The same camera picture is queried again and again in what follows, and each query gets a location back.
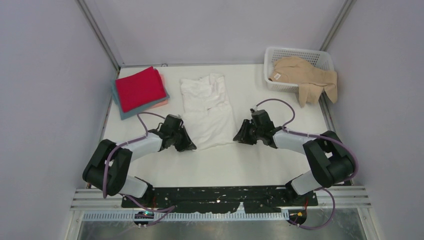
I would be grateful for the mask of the white t-shirt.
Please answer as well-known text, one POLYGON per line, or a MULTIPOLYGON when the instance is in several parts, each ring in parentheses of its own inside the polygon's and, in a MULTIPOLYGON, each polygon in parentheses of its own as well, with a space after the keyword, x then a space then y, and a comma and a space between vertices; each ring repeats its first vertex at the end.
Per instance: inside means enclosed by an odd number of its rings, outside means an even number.
POLYGON ((219 73, 180 79, 186 131, 196 151, 233 143, 236 123, 225 76, 219 73))

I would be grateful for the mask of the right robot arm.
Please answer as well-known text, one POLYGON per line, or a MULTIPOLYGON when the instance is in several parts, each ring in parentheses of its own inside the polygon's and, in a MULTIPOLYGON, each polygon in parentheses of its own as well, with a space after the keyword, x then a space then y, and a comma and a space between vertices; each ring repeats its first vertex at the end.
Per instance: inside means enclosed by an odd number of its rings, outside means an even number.
POLYGON ((252 110, 251 119, 244 119, 233 141, 255 145, 258 141, 273 149, 290 150, 306 157, 310 170, 285 184, 285 198, 299 205, 306 193, 344 182, 357 169, 352 154, 333 131, 307 134, 276 127, 265 110, 252 110))

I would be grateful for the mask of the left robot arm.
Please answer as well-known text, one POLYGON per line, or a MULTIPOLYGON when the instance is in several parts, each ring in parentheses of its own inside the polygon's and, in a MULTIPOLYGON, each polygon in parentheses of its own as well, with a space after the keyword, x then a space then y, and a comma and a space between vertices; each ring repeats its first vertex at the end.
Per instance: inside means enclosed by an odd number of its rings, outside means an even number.
POLYGON ((121 143, 103 139, 97 145, 82 179, 100 189, 104 197, 129 195, 141 207, 153 202, 150 184, 140 178, 129 176, 131 162, 146 155, 158 153, 169 147, 178 152, 194 151, 196 145, 190 139, 182 118, 169 114, 155 129, 144 135, 121 143))

